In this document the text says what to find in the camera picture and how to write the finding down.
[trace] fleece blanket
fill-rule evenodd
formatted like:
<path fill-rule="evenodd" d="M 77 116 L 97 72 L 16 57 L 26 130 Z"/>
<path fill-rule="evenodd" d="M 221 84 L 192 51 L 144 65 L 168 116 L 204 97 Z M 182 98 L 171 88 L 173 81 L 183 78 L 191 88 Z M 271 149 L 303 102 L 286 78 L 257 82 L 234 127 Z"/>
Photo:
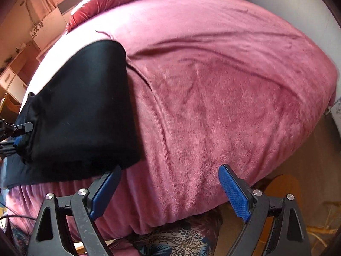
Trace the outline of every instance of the fleece blanket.
<path fill-rule="evenodd" d="M 113 1 L 78 7 L 27 90 L 38 93 L 89 43 L 114 39 L 125 48 L 142 160 L 123 172 L 96 221 L 105 239 L 146 234 L 226 202 L 223 163 L 249 184 L 265 177 L 307 139 L 335 91 L 337 71 L 321 49 L 245 0 Z M 87 3 L 93 8 L 83 14 Z M 92 180 L 15 187 L 6 202 L 35 217 L 48 192 L 71 195 Z"/>

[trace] wooden floor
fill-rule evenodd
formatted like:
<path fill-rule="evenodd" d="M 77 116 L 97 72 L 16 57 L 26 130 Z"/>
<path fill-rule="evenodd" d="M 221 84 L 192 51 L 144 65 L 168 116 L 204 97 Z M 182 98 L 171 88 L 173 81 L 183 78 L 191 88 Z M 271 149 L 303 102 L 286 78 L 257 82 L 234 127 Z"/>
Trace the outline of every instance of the wooden floor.
<path fill-rule="evenodd" d="M 280 174 L 292 174 L 299 180 L 305 223 L 324 226 L 328 209 L 323 202 L 341 201 L 341 140 L 330 115 L 323 116 L 307 141 L 268 177 Z M 221 210 L 224 224 L 214 256 L 226 256 L 243 226 L 228 205 L 222 205 Z M 313 256 L 322 249 L 317 245 Z"/>

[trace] white cabinet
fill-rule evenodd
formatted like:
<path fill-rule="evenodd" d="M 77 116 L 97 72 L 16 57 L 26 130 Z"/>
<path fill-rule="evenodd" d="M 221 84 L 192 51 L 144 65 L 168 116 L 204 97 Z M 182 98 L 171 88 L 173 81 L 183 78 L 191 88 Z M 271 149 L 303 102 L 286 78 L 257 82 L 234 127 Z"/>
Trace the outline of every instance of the white cabinet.
<path fill-rule="evenodd" d="M 10 67 L 8 67 L 0 77 L 0 85 L 6 90 L 14 77 L 15 73 Z"/>
<path fill-rule="evenodd" d="M 19 103 L 23 102 L 27 86 L 14 71 L 8 67 L 0 76 L 0 86 Z"/>
<path fill-rule="evenodd" d="M 23 80 L 19 78 L 18 75 L 15 75 L 13 81 L 10 83 L 7 89 L 7 92 L 19 103 L 22 103 L 26 90 L 27 90 L 26 84 L 23 82 Z"/>

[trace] black mount arm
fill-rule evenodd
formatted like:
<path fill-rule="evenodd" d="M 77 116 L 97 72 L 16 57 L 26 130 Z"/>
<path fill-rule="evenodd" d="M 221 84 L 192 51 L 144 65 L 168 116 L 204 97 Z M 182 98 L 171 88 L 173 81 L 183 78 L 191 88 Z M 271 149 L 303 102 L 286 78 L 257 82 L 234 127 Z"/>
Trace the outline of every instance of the black mount arm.
<path fill-rule="evenodd" d="M 103 215 L 119 184 L 121 169 L 105 173 L 88 189 L 72 196 L 56 197 L 48 193 L 40 208 L 28 246 L 28 256 L 77 256 L 66 216 L 73 216 L 83 245 L 89 256 L 113 256 L 95 220 Z"/>
<path fill-rule="evenodd" d="M 33 124 L 27 122 L 20 125 L 11 125 L 6 123 L 5 120 L 0 120 L 0 157 L 4 159 L 7 156 L 15 154 L 15 142 L 7 141 L 2 142 L 8 137 L 18 137 L 33 130 Z"/>
<path fill-rule="evenodd" d="M 293 195 L 267 197 L 252 190 L 227 164 L 219 168 L 219 180 L 236 215 L 245 221 L 227 256 L 252 256 L 268 216 L 274 220 L 263 256 L 311 256 L 306 226 Z"/>

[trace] black clamp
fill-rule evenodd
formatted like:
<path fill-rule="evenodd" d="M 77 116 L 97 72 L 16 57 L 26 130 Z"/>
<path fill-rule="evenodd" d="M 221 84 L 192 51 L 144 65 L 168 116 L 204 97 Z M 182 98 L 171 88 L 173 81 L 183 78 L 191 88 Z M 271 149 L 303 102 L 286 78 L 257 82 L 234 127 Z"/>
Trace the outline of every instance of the black clamp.
<path fill-rule="evenodd" d="M 28 256 L 77 256 L 66 216 L 73 216 L 81 241 L 89 256 L 113 256 L 96 224 L 112 198 L 121 178 L 119 166 L 105 173 L 91 186 L 72 196 L 48 193 L 40 208 L 28 245 Z"/>
<path fill-rule="evenodd" d="M 268 216 L 274 221 L 262 256 L 311 256 L 306 226 L 293 195 L 267 197 L 252 190 L 227 164 L 219 168 L 219 181 L 236 215 L 245 222 L 227 256 L 252 256 Z"/>
<path fill-rule="evenodd" d="M 19 137 L 33 130 L 33 124 L 27 122 L 20 125 L 11 125 L 5 120 L 0 120 L 0 157 L 3 159 L 16 153 L 16 141 L 2 142 L 9 137 Z"/>

